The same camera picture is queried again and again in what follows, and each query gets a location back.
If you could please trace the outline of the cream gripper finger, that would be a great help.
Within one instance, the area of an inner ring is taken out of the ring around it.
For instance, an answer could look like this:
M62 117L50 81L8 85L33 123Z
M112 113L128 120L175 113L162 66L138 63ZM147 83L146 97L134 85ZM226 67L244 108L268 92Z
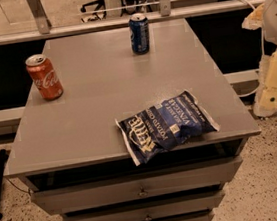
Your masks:
M257 30L263 26L264 4L260 4L253 10L242 23L242 28L247 30Z

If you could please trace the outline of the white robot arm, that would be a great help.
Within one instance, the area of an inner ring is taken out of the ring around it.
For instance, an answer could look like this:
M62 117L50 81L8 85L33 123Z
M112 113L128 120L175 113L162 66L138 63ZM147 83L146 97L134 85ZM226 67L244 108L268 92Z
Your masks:
M277 0L265 0L243 20L242 27L262 29L264 40L277 46ZM258 79L253 112L258 117L270 117L277 113L277 48L272 55L261 57Z

